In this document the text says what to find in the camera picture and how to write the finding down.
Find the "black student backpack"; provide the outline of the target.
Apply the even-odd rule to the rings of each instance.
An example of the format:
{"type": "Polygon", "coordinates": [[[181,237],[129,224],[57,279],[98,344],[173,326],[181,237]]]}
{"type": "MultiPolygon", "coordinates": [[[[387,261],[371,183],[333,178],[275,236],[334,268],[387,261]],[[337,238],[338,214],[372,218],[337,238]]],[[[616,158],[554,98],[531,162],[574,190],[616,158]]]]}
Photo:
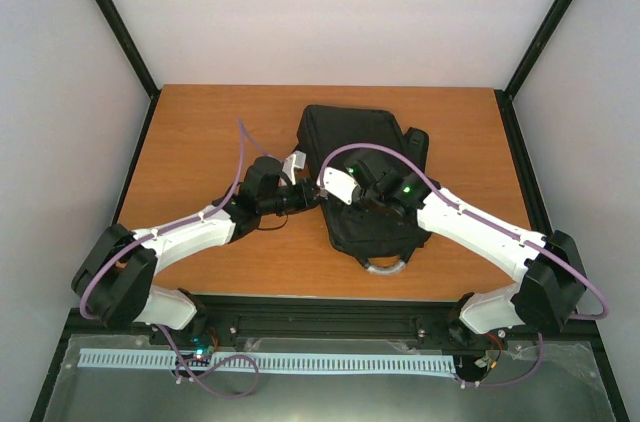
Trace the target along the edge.
{"type": "Polygon", "coordinates": [[[392,149],[421,171],[426,168],[429,135],[411,127],[403,132],[385,110],[309,105],[297,131],[297,149],[306,154],[313,178],[338,170],[358,182],[346,203],[334,195],[321,200],[331,246],[354,257],[368,272],[395,275],[431,234],[420,229],[411,203],[428,187],[398,158],[359,147],[346,150],[321,166],[330,154],[349,144],[376,144],[392,149]]]}

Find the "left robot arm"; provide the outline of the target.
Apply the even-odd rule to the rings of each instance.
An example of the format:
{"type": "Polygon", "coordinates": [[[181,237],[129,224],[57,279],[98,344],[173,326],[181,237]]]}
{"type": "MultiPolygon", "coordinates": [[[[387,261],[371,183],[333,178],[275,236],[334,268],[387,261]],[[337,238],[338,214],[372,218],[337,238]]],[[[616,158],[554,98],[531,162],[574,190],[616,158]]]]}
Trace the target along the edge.
{"type": "Polygon", "coordinates": [[[284,161],[261,156],[243,181],[234,182],[223,198],[197,213],[135,231],[121,224],[109,226],[71,283],[82,316],[110,329],[133,323],[163,325],[186,344],[201,342],[208,320],[193,297],[154,285],[154,277],[196,253],[239,241],[258,230],[265,216],[286,218],[316,207],[315,182],[296,176],[305,162],[300,151],[284,161]]]}

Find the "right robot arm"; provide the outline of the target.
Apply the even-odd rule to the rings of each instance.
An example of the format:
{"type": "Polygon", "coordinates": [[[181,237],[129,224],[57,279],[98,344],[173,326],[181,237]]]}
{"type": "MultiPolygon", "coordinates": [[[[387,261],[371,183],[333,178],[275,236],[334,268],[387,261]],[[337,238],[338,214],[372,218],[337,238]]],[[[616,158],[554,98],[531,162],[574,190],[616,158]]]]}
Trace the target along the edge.
{"type": "Polygon", "coordinates": [[[362,159],[341,169],[325,169],[319,181],[344,204],[405,219],[410,228],[445,237],[509,277],[506,286],[461,297],[454,321],[463,330],[485,334],[528,326],[557,335],[578,319],[576,308],[587,279],[569,234],[543,234],[509,224],[467,204],[406,157],[380,146],[365,146],[362,159]]]}

